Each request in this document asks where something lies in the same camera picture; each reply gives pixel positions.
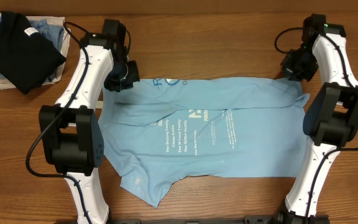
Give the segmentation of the light blue t-shirt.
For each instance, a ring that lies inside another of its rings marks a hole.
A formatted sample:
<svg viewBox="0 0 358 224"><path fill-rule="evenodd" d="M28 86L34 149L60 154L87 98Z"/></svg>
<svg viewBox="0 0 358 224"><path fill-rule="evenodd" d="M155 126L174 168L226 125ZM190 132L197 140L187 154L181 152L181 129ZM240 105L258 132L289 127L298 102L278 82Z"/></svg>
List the light blue t-shirt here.
<svg viewBox="0 0 358 224"><path fill-rule="evenodd" d="M153 207L189 176L296 177L308 100L285 78L141 80L104 90L104 154L121 187Z"/></svg>

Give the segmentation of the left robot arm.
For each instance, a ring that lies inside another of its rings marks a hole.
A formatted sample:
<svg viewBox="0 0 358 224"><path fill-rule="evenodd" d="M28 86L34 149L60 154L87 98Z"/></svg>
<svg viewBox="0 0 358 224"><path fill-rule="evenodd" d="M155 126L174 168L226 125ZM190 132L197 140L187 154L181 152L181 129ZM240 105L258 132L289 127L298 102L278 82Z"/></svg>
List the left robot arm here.
<svg viewBox="0 0 358 224"><path fill-rule="evenodd" d="M104 158L104 139L96 117L102 89L120 92L139 82L139 70L128 59L131 35L119 20L106 19L100 33L86 31L75 39L80 58L61 97L39 111L41 133L30 147L25 165L32 175L30 157L41 142L45 159L55 167L54 178L65 179L73 196L77 223L109 223L99 179Z"/></svg>

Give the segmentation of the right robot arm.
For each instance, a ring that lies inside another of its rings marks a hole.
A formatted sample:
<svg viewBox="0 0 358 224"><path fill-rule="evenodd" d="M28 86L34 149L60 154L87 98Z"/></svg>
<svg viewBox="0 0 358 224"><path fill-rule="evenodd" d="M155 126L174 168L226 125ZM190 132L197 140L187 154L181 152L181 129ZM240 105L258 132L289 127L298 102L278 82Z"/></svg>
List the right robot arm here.
<svg viewBox="0 0 358 224"><path fill-rule="evenodd" d="M285 52L282 73L291 81L310 81L316 72L322 87L303 120L305 161L279 210L264 223L329 223L317 216L319 195L337 156L358 131L358 81L346 53L344 26L329 24L322 14L303 21L302 44Z"/></svg>

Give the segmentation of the folded black shirt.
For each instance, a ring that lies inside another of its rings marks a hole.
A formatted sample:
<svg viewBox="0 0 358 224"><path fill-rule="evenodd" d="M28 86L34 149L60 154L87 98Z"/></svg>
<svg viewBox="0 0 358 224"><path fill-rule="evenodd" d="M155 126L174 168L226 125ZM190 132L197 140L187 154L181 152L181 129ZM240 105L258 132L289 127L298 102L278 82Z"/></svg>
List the folded black shirt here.
<svg viewBox="0 0 358 224"><path fill-rule="evenodd" d="M20 92L37 88L66 58L32 27L25 15L3 11L0 22L0 73Z"/></svg>

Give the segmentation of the folded white cloth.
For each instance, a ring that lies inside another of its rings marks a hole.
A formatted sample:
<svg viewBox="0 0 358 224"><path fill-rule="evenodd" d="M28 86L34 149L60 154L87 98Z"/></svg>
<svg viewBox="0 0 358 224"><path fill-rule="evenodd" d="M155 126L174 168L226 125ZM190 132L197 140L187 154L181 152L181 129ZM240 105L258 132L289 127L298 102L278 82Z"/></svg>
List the folded white cloth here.
<svg viewBox="0 0 358 224"><path fill-rule="evenodd" d="M53 16L27 16L27 19L29 21L40 21L42 19L46 19L48 24L55 25L55 26L62 26L62 27L63 27L63 23L65 22L64 17L53 17ZM59 51L64 57L66 57L68 54L69 46L70 46L70 35L64 29L62 48ZM4 79L0 80L0 90L11 89L11 88L16 88L16 87L7 78L4 77Z"/></svg>

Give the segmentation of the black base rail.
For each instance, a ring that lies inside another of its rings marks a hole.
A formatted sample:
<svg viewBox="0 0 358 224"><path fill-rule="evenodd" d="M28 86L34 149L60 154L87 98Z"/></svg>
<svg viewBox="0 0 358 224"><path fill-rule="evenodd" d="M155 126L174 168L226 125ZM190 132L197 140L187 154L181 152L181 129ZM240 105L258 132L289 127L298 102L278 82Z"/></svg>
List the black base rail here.
<svg viewBox="0 0 358 224"><path fill-rule="evenodd" d="M274 223L330 223L328 216L309 218L308 221L303 217L290 215L284 217L279 214L277 217L271 215L249 215L244 218L207 218L199 220L140 220L140 219L112 219L108 218L107 224L274 224Z"/></svg>

